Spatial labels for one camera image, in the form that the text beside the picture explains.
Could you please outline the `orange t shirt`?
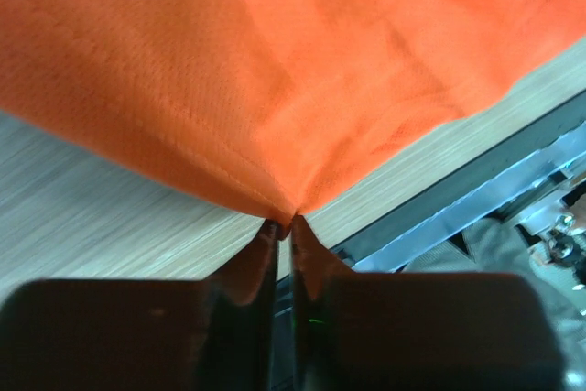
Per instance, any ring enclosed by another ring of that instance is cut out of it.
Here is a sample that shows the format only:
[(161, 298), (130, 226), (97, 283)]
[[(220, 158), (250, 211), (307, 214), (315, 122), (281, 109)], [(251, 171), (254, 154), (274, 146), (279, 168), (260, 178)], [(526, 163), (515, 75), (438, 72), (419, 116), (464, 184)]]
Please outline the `orange t shirt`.
[(1, 107), (287, 223), (585, 33), (585, 0), (1, 0)]

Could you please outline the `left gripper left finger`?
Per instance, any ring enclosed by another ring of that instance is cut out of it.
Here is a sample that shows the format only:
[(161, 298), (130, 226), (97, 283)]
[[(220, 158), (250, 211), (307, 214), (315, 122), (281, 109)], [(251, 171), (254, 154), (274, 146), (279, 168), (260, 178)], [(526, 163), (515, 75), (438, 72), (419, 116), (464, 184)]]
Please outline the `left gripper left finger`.
[(4, 390), (265, 390), (279, 227), (200, 280), (38, 279), (1, 307)]

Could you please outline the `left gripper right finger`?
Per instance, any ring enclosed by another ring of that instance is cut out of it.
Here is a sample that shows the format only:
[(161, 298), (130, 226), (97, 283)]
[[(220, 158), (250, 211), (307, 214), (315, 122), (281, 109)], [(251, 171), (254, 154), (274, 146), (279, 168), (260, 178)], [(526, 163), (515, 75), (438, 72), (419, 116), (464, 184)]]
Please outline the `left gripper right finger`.
[(290, 225), (297, 390), (560, 390), (537, 293), (506, 274), (352, 270)]

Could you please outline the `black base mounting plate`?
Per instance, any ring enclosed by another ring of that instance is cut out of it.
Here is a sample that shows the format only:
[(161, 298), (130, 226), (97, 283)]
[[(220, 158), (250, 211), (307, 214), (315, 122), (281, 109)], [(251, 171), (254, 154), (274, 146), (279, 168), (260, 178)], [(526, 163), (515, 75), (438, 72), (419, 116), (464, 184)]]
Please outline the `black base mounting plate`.
[[(457, 168), (447, 177), (392, 211), (367, 224), (358, 232), (336, 241), (332, 252), (353, 268), (357, 261), (382, 249), (385, 244), (390, 243), (400, 234), (427, 220), (530, 154), (551, 145), (579, 125), (585, 125), (584, 92), (575, 94), (565, 103), (518, 130), (495, 147), (489, 148), (479, 157)], [(508, 204), (526, 203), (529, 198), (557, 186), (567, 186), (573, 168), (580, 165), (584, 155), (570, 162), (562, 170), (551, 174), (537, 188), (527, 191), (492, 212), (506, 208)]]

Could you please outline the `aluminium front rail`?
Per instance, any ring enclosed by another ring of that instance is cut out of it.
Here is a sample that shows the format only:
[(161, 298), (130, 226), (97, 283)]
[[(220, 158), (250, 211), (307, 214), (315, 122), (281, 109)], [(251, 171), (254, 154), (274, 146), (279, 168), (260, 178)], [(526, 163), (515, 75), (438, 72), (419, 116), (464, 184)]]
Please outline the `aluminium front rail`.
[(382, 249), (357, 261), (358, 272), (391, 272), (447, 240), (509, 201), (537, 188), (585, 154), (585, 125), (562, 135), (489, 179), (427, 220), (400, 234)]

